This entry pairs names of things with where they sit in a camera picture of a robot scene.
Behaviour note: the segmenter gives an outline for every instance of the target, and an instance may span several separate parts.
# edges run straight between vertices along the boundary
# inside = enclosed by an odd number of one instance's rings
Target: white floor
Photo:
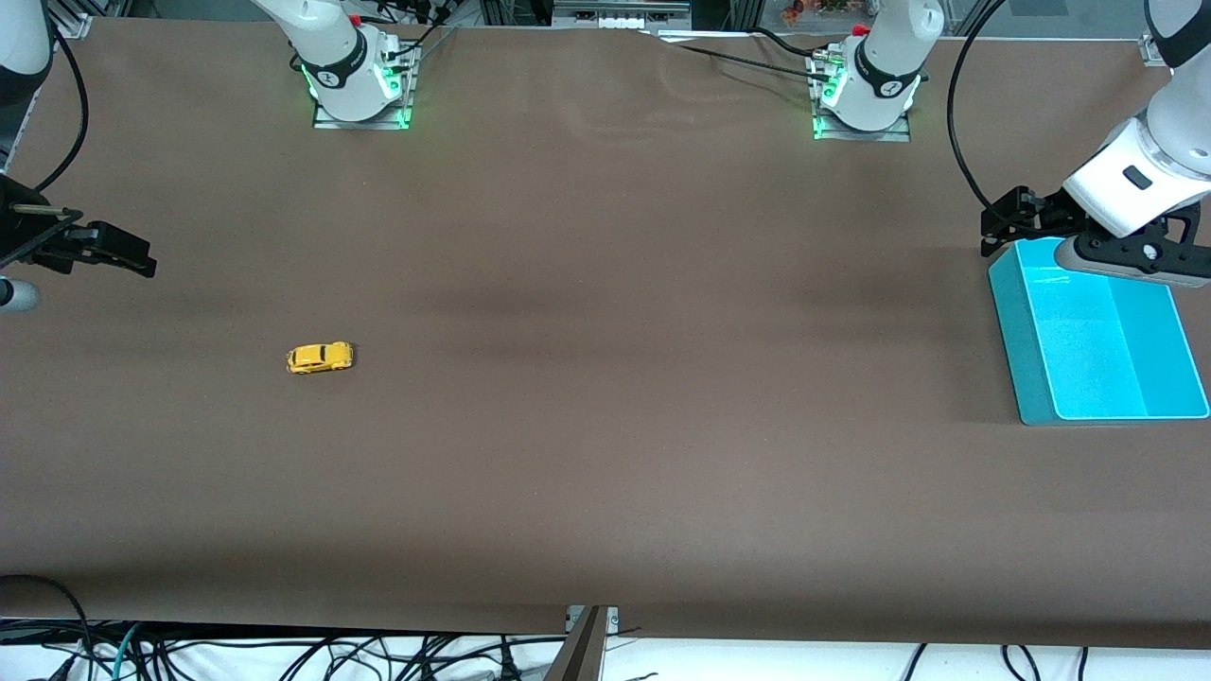
[[[356,645],[358,639],[351,639]],[[442,654],[454,654],[492,646],[492,636],[469,636]],[[390,639],[391,654],[407,656],[418,647],[417,639]],[[763,641],[629,640],[612,639],[606,654],[602,681],[636,681],[658,674],[655,681],[901,681],[916,646],[908,643],[793,643]],[[196,646],[173,656],[183,671],[196,681],[274,681],[304,648],[230,649]],[[513,658],[520,669],[549,664],[558,643],[518,645]],[[1077,648],[1031,647],[1043,681],[1075,680]],[[114,651],[102,651],[113,656]],[[46,679],[67,653],[35,646],[0,646],[0,681]],[[386,663],[361,658],[388,677]],[[1023,675],[1028,669],[1015,657]],[[297,676],[298,681],[320,681],[329,664],[325,653],[315,656]],[[398,674],[401,665],[394,665]],[[127,666],[126,671],[133,669]],[[499,670],[487,660],[452,665],[441,681],[460,681],[480,671]],[[86,665],[78,664],[71,681],[84,681]],[[378,681],[368,668],[346,664],[335,681]],[[942,680],[1014,681],[997,646],[932,645],[917,666],[913,681]],[[1154,651],[1094,648],[1085,673],[1087,681],[1205,681],[1211,679],[1211,651]]]

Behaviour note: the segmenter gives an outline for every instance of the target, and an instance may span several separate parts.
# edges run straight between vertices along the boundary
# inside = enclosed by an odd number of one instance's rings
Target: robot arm
[[[1068,269],[1187,287],[1211,280],[1211,248],[1194,244],[1199,201],[1211,194],[1211,0],[1146,7],[1173,79],[1060,191],[1038,199],[1018,187],[985,211],[985,256],[1016,239],[1067,236],[1056,261]]]
[[[868,35],[842,42],[844,76],[820,104],[856,130],[890,127],[912,107],[920,67],[945,25],[937,0],[884,1]]]
[[[51,35],[41,0],[0,0],[0,104],[28,101],[46,80]],[[155,275],[147,241],[99,221],[76,224],[82,217],[0,174],[0,268],[18,262],[70,274],[75,263],[86,263]],[[30,310],[38,302],[33,284],[0,274],[0,313]]]
[[[41,0],[0,0],[0,107],[28,99],[51,70],[51,23]]]
[[[311,93],[343,121],[377,115],[402,93],[400,39],[345,15],[337,0],[252,0],[282,27]]]

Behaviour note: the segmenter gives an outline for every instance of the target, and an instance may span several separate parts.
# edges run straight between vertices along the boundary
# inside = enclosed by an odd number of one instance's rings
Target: blue tray
[[[1017,241],[988,268],[1027,425],[1206,418],[1167,286],[1056,264],[1061,239]]]

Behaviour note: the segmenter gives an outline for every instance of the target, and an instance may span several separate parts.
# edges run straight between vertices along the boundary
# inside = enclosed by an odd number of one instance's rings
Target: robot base
[[[400,98],[381,111],[362,121],[343,121],[326,111],[317,101],[311,116],[311,127],[317,130],[408,130],[412,126],[412,105],[417,97],[417,73],[420,50],[411,50],[395,67],[400,70]]]
[[[845,78],[842,64],[844,63],[843,50],[839,42],[828,45],[825,50],[816,50],[815,55],[804,59],[808,73],[822,73],[828,76],[827,81],[813,80],[808,84],[808,92],[811,97],[811,132],[816,139],[850,139],[857,142],[908,142],[908,114],[901,114],[896,122],[885,130],[874,132],[850,127],[837,118],[837,114],[825,108],[820,101],[831,95],[830,88]]]

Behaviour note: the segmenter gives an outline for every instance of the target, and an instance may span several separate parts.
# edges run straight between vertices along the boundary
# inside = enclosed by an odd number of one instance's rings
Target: yellow toy car
[[[354,366],[354,347],[344,340],[303,345],[286,355],[286,368],[291,370],[291,373],[315,373],[351,366]]]

